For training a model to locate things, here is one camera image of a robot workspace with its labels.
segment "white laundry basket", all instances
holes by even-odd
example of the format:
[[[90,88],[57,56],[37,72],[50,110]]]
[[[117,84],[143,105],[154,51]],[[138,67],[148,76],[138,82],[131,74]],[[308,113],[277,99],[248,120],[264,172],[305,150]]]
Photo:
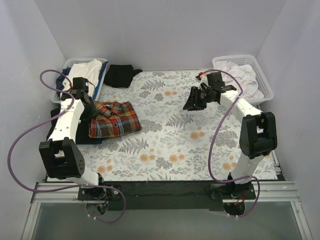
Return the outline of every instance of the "white laundry basket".
[[[99,57],[77,57],[77,58],[69,58],[65,64],[63,65],[63,68],[62,69],[66,69],[66,68],[72,68],[72,66],[74,64],[83,64],[83,63],[88,63],[88,62],[91,62],[93,60],[99,60],[100,62],[104,63],[104,62],[107,62],[107,59],[105,58],[99,58]],[[95,96],[95,98],[92,98],[93,100],[97,100],[99,95],[100,95],[100,92],[101,92],[101,88],[102,88],[102,85],[104,83],[104,79],[105,79],[105,75],[106,75],[106,71],[107,71],[107,66],[105,66],[105,69],[103,71],[103,74],[102,74],[102,78],[101,78],[101,81],[99,82],[98,84],[98,88],[96,89],[97,94]],[[57,92],[56,91],[52,91],[51,92],[51,102],[55,103],[55,104],[59,104],[60,103],[60,97],[58,96]]]
[[[268,101],[274,98],[274,93],[267,81],[267,78],[262,71],[257,59],[252,55],[230,55],[230,56],[219,56],[212,60],[212,63],[219,61],[228,61],[238,64],[239,66],[249,64],[255,72],[255,79],[258,83],[258,89],[263,93],[264,98],[247,99],[252,105],[259,105],[264,101]]]

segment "white wall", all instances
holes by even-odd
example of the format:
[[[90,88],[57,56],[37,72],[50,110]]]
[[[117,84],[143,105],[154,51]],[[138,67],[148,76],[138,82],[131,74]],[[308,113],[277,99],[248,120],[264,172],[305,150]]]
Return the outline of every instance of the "white wall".
[[[39,81],[42,70],[60,69],[65,57],[33,0],[0,0],[0,239],[20,239],[32,193],[11,178],[7,154],[24,130],[49,117],[49,91]],[[48,73],[53,83],[56,75]],[[38,151],[49,126],[26,135],[13,153],[13,170],[34,187],[45,176]]]
[[[320,239],[320,2],[287,1],[257,60],[274,91],[282,171],[294,180],[313,239]]]
[[[256,56],[286,0],[35,0],[66,58],[143,70],[212,67]]]

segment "white cloth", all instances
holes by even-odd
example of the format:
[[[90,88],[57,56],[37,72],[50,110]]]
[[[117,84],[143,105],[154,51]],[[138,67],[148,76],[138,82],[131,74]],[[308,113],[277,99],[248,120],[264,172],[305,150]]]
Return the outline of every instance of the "white cloth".
[[[75,63],[70,69],[68,78],[71,80],[71,82],[73,82],[73,78],[77,77],[83,77],[85,79],[88,79],[94,85],[92,86],[92,84],[88,84],[88,95],[92,97],[94,95],[95,87],[98,85],[99,82],[99,73],[101,67],[102,62],[97,59],[85,63]],[[64,79],[62,84],[64,85],[64,91],[70,89],[69,81],[67,79]]]
[[[258,83],[256,80],[256,73],[250,65],[238,66],[232,61],[217,61],[213,63],[213,68],[223,70],[232,76],[234,76],[243,89],[241,95],[244,99],[263,99],[264,95],[258,90]],[[238,92],[238,84],[228,75],[222,74],[222,80],[225,85],[233,85]]]

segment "floral pattern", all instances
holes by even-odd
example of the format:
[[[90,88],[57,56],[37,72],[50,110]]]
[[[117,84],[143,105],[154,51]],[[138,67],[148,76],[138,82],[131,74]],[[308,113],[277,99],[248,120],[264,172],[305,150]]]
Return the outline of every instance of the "floral pattern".
[[[209,148],[226,109],[213,102],[202,111],[183,111],[198,72],[142,72],[129,88],[104,85],[99,101],[130,101],[142,131],[100,145],[79,145],[86,167],[106,181],[210,180]],[[226,179],[237,165],[240,129],[229,115],[217,135],[211,167],[218,179]],[[265,157],[254,175],[277,179],[273,160],[272,155]]]

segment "plaid shirt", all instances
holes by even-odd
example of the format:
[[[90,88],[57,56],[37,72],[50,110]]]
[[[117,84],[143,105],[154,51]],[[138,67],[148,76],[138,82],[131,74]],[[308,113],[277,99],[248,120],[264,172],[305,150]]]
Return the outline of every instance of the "plaid shirt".
[[[90,138],[113,138],[142,129],[137,113],[129,101],[119,103],[94,101],[98,116],[91,120]]]

